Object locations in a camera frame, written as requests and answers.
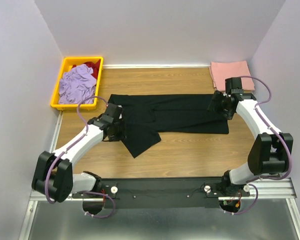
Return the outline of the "black t shirt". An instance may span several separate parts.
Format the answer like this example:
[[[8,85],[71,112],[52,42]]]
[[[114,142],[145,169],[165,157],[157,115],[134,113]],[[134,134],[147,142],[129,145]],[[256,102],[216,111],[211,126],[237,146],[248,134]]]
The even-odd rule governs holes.
[[[227,119],[208,111],[211,94],[112,94],[109,103],[123,108],[124,146],[136,158],[161,141],[162,132],[228,134]]]

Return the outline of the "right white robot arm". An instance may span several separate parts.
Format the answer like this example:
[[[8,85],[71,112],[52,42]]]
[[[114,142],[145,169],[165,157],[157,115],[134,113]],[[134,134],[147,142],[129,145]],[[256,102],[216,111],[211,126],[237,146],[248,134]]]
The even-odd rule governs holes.
[[[252,93],[244,92],[240,76],[225,80],[225,92],[214,92],[208,110],[227,120],[238,114],[250,129],[254,143],[247,162],[226,171],[219,183],[205,186],[206,192],[231,196],[257,179],[277,181],[289,176],[293,137],[275,127],[259,107],[260,104]]]

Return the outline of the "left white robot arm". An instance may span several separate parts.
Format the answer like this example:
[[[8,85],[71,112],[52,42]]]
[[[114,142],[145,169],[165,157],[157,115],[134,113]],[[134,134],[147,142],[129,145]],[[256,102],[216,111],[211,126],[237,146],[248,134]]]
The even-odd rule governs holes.
[[[52,204],[80,192],[96,197],[101,190],[101,178],[88,171],[74,174],[74,167],[97,144],[119,142],[124,138],[123,108],[110,103],[103,114],[86,121],[83,130],[67,144],[39,155],[32,189],[44,194]]]

